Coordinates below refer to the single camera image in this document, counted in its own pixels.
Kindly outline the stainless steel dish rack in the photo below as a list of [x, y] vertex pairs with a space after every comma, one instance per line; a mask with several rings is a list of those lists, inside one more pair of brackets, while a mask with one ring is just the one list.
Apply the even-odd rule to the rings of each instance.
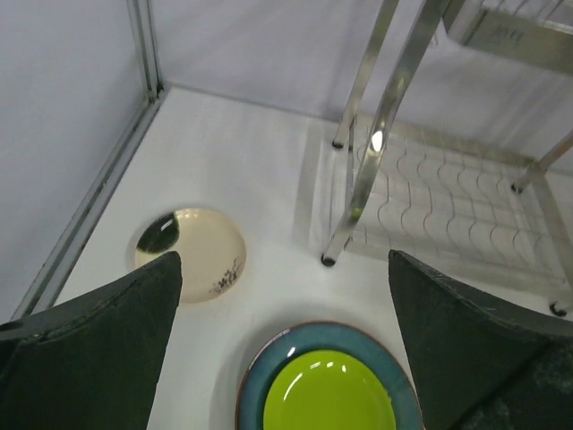
[[572, 4], [424, 1], [373, 114], [397, 3], [339, 123], [322, 265], [407, 252], [572, 315]]

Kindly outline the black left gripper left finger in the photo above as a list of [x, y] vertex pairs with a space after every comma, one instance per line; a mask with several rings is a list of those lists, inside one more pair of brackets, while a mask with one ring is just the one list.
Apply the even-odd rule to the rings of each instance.
[[3, 429], [144, 429], [183, 285], [162, 254], [1, 326]]

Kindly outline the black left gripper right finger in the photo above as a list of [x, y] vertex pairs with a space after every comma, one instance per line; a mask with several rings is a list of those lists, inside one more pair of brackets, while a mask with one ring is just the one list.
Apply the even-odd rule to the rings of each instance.
[[428, 429], [570, 429], [572, 323], [399, 250], [389, 287]]

